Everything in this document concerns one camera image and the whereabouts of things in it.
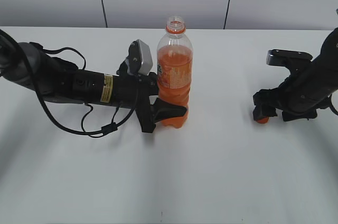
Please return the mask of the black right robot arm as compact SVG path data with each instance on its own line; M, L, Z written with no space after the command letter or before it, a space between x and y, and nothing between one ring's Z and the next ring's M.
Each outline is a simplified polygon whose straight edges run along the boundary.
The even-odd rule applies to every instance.
M324 40L320 53L272 49L266 64L285 67L290 75L274 89L261 89L253 96L253 120L264 124L281 110L283 121L314 119L318 109L334 114L332 94L337 91L337 29Z

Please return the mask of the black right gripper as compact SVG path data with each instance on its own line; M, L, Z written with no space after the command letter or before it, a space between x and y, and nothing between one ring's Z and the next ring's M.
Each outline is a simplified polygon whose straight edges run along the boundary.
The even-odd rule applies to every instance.
M269 121L282 111L284 122L315 119L318 109L333 109L333 63L313 60L286 67L290 75L274 89L261 89L253 96L254 121Z

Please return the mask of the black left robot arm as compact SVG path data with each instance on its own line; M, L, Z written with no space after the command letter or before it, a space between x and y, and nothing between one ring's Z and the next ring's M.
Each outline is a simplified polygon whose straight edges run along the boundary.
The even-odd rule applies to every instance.
M56 104L83 104L127 108L136 114L141 130L152 133L156 124L169 118L183 117L187 108L167 103L158 96L157 74L152 72L149 46L133 41L128 56L115 75L88 71L58 58L58 50L47 50L34 42L16 42L1 32L1 76L35 92L51 122L56 119L47 107Z

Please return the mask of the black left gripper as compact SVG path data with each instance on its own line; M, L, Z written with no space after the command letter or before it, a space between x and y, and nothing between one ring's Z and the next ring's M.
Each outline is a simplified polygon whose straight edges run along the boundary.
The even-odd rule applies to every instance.
M141 131L152 133L156 123L166 119L183 117L187 108L170 104L159 98L151 104L150 96L158 95L156 83L157 74L150 72L148 75L118 76L116 87L116 101L121 108L129 108L129 113L117 123L117 127L124 124L133 113L136 113Z

